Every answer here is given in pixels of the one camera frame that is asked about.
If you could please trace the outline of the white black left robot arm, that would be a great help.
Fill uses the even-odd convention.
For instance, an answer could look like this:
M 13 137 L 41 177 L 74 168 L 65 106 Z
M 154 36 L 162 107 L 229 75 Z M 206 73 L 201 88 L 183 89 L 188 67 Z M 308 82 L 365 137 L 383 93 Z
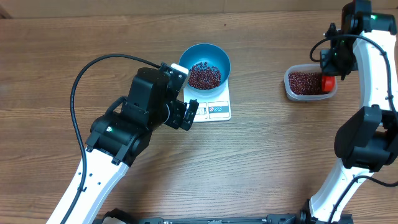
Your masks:
M 189 69 L 175 63 L 137 71 L 128 96 L 117 99 L 91 125 L 86 157 L 49 223 L 92 223 L 114 186 L 148 147 L 155 129 L 162 124 L 191 128 L 198 102 L 177 99 L 189 77 Z

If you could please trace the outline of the orange measuring scoop blue handle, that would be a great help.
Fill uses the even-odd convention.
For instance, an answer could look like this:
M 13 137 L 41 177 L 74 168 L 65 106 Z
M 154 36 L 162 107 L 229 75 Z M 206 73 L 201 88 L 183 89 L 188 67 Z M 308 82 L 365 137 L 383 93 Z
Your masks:
M 329 93 L 335 87 L 335 77 L 322 75 L 322 92 Z

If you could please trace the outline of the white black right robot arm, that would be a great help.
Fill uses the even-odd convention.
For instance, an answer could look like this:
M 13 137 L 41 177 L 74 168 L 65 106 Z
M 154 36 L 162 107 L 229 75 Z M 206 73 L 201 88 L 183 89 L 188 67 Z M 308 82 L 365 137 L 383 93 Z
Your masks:
M 317 62 L 322 73 L 345 79 L 357 71 L 359 110 L 337 131 L 337 161 L 320 190 L 300 214 L 299 223 L 352 223 L 342 211 L 365 180 L 397 158 L 397 26 L 391 14 L 372 11 L 370 1 L 355 0 L 342 9 L 341 28 L 331 24 L 330 42 Z

